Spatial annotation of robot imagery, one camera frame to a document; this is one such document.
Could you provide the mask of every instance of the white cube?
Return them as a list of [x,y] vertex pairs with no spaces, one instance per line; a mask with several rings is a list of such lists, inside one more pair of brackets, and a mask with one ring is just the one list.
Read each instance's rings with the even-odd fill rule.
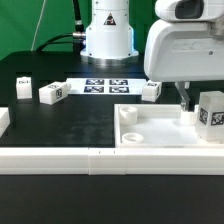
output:
[[40,103],[54,104],[68,96],[71,85],[66,82],[53,82],[39,89]]
[[30,77],[17,78],[16,82],[17,99],[32,98],[32,85]]
[[162,91],[161,82],[153,82],[149,80],[142,88],[142,100],[155,102]]
[[224,140],[224,93],[200,94],[195,131],[206,141]]
[[0,108],[0,137],[10,124],[9,110],[6,107]]

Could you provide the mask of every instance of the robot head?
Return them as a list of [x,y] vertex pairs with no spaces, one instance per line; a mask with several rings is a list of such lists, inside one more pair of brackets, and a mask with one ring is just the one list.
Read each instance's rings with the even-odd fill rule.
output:
[[214,21],[224,15],[224,1],[158,0],[155,10],[166,21]]

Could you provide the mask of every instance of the table surface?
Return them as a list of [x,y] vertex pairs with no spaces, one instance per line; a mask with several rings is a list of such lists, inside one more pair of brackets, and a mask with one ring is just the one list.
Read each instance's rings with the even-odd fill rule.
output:
[[[139,63],[102,68],[69,52],[16,52],[0,62],[0,106],[11,124],[0,147],[114,147],[114,104],[145,103],[140,96],[72,95],[49,106],[38,89],[66,78],[146,78]],[[16,99],[16,78],[32,77],[33,99]],[[221,82],[192,83],[201,91],[223,91]],[[157,103],[180,102],[164,83]],[[224,177],[178,175],[0,176],[1,224],[223,224]]]

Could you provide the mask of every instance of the green backdrop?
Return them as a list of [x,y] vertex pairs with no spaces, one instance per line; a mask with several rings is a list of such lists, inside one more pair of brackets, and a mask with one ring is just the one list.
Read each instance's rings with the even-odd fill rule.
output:
[[[15,51],[31,50],[44,0],[0,0],[0,59]],[[85,27],[91,22],[91,0],[79,0]],[[156,0],[130,0],[130,24],[135,30],[135,48],[144,52],[150,26],[157,20]],[[74,31],[72,0],[46,0],[36,36],[35,49],[48,39]],[[71,50],[50,46],[48,50]]]

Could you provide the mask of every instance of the white tray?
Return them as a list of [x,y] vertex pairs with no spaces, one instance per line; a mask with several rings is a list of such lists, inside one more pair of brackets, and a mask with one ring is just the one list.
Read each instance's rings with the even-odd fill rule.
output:
[[[223,144],[200,139],[194,126],[183,125],[180,105],[125,105],[138,109],[137,124],[129,126],[120,124],[121,106],[115,105],[116,148],[224,148]],[[138,133],[144,141],[122,143],[126,133]]]

